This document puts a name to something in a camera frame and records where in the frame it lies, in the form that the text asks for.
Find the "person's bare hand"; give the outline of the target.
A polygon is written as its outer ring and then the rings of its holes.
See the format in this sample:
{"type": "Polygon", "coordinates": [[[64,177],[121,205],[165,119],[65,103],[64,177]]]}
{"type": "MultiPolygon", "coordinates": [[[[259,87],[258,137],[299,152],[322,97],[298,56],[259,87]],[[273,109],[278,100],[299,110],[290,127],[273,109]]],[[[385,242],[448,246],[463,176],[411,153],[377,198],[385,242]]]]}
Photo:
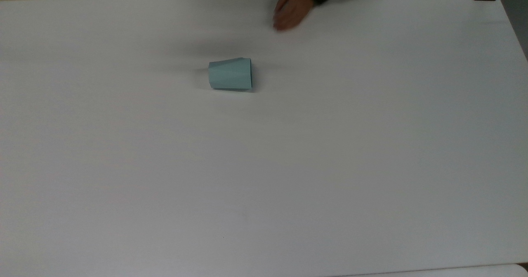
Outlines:
{"type": "Polygon", "coordinates": [[[279,0],[273,14],[273,28],[288,31],[301,24],[315,7],[314,0],[279,0]]]}

